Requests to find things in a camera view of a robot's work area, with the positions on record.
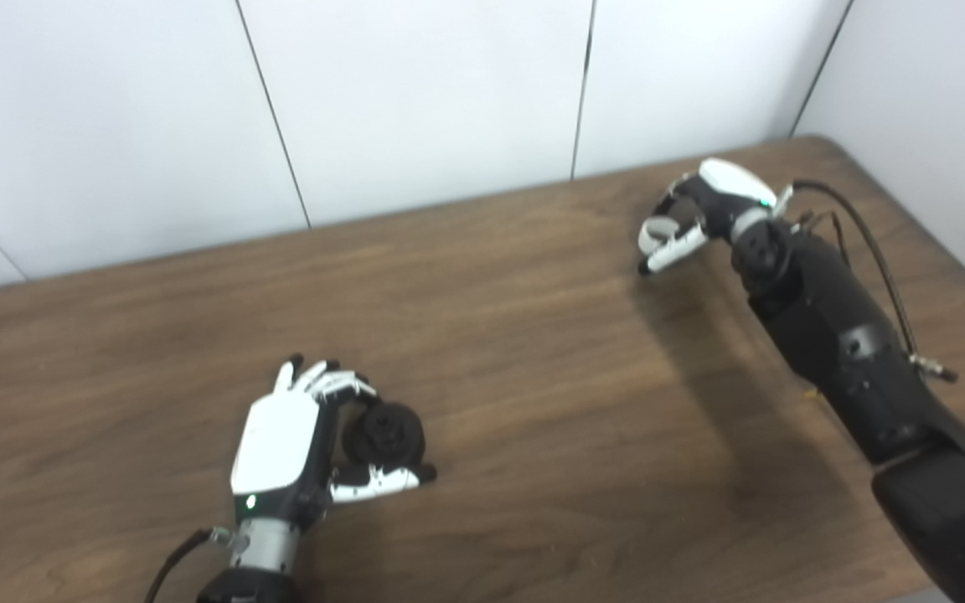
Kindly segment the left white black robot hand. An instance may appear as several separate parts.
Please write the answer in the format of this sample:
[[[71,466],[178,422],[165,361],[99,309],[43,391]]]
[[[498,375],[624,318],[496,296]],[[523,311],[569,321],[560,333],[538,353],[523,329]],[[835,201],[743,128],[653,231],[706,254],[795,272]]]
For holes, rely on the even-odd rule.
[[[292,355],[271,392],[250,405],[230,473],[238,526],[279,520],[305,530],[333,505],[363,503],[433,483],[421,420],[386,402],[337,360]]]

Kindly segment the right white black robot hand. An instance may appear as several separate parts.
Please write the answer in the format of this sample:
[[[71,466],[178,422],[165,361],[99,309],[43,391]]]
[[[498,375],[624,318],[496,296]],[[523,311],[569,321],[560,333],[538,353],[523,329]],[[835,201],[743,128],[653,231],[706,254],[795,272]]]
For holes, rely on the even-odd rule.
[[[721,238],[735,247],[753,225],[781,218],[792,192],[775,193],[757,175],[717,157],[674,180],[641,223],[638,274],[656,274]]]

